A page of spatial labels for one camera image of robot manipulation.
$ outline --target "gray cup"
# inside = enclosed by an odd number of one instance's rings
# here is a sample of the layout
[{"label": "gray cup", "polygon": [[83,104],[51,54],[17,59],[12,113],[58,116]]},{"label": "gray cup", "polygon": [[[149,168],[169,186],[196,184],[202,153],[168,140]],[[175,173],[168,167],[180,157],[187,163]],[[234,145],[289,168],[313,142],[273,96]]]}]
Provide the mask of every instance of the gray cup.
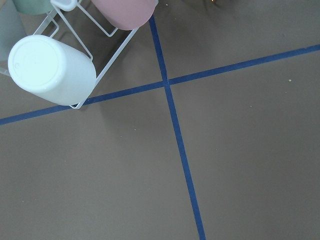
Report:
[{"label": "gray cup", "polygon": [[8,60],[11,48],[26,36],[12,0],[0,0],[0,61]]}]

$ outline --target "gray surface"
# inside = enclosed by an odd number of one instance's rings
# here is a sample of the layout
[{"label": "gray surface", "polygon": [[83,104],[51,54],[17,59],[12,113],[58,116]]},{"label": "gray surface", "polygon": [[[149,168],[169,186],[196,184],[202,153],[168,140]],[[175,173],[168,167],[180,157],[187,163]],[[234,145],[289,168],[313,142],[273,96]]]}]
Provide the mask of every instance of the gray surface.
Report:
[{"label": "gray surface", "polygon": [[0,135],[0,239],[197,238],[163,89]]},{"label": "gray surface", "polygon": [[319,44],[319,11],[318,0],[160,1],[155,20],[168,77]]},{"label": "gray surface", "polygon": [[320,238],[319,62],[172,86],[207,239]]},{"label": "gray surface", "polygon": [[[320,44],[319,10],[160,0],[154,17],[173,78]],[[28,34],[43,17],[21,15]],[[67,17],[98,70],[128,34],[108,39],[81,12]],[[78,48],[61,28],[56,38]],[[207,240],[320,239],[319,63],[314,52],[171,86]],[[92,96],[160,80],[146,24]],[[0,83],[0,118],[54,105]],[[163,89],[2,125],[0,136],[1,240],[199,239]]]}]

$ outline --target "blue line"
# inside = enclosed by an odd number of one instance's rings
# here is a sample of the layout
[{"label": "blue line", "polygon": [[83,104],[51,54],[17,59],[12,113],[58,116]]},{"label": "blue line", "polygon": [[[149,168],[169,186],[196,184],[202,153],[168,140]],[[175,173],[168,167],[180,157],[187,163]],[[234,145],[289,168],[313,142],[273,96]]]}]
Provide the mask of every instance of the blue line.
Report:
[{"label": "blue line", "polygon": [[177,112],[176,112],[176,107],[175,107],[175,103],[174,103],[174,98],[173,98],[171,88],[170,88],[170,85],[168,82],[166,64],[165,64],[164,56],[162,53],[154,16],[152,16],[150,18],[149,24],[150,24],[150,28],[151,28],[151,32],[152,32],[156,56],[158,58],[158,63],[159,63],[160,71],[161,71],[161,76],[162,76],[163,86],[164,86],[164,90],[165,90],[165,94],[166,94],[166,99],[167,99],[167,102],[169,105],[173,129],[174,129],[175,138],[176,138],[176,142],[177,142],[179,153],[180,153],[180,158],[181,158],[181,162],[182,162],[186,185],[187,185],[190,200],[191,200],[195,224],[196,224],[196,227],[198,230],[199,239],[205,240],[206,239],[205,230],[204,230],[204,226],[203,226],[201,215],[200,215],[200,210],[199,210],[199,205],[198,205],[198,201],[197,201],[195,187],[194,187],[192,177],[191,177],[188,158],[187,158],[184,141],[183,141],[182,134],[181,134],[181,129],[180,129],[178,116],[177,116]]},{"label": "blue line", "polygon": [[[158,81],[158,82],[154,82],[154,83],[150,83],[150,84],[146,84],[146,85],[142,85],[142,86],[129,88],[126,90],[107,93],[107,94],[100,95],[100,96],[94,96],[94,97],[88,98],[84,102],[83,105],[99,103],[102,101],[116,99],[116,98],[124,97],[127,95],[131,95],[131,94],[137,94],[137,93],[145,92],[148,90],[158,89],[161,87],[163,87],[163,82]],[[5,124],[18,122],[18,121],[22,121],[22,120],[26,120],[26,119],[40,117],[40,116],[47,115],[47,114],[53,114],[53,113],[61,112],[61,111],[68,110],[68,109],[71,109],[71,107],[57,105],[57,106],[52,106],[52,107],[36,110],[36,111],[22,113],[22,114],[15,115],[15,116],[9,116],[9,117],[0,119],[0,126],[5,125]]]},{"label": "blue line", "polygon": [[185,76],[175,77],[169,80],[169,84],[174,85],[174,84],[184,83],[191,80],[205,78],[205,77],[222,74],[222,73],[226,73],[226,72],[230,72],[238,69],[244,69],[244,68],[248,68],[248,67],[259,65],[259,64],[265,64],[268,62],[286,59],[286,58],[290,58],[290,57],[294,57],[302,54],[308,54],[316,51],[320,51],[320,44],[309,46],[306,48],[300,48],[292,51],[286,51],[286,52],[282,52],[282,53],[278,53],[270,56],[260,57],[260,58],[252,59],[248,61],[243,61],[243,62],[231,64],[228,66],[222,66],[222,67],[201,71],[201,72],[197,72],[197,73],[193,73]]}]

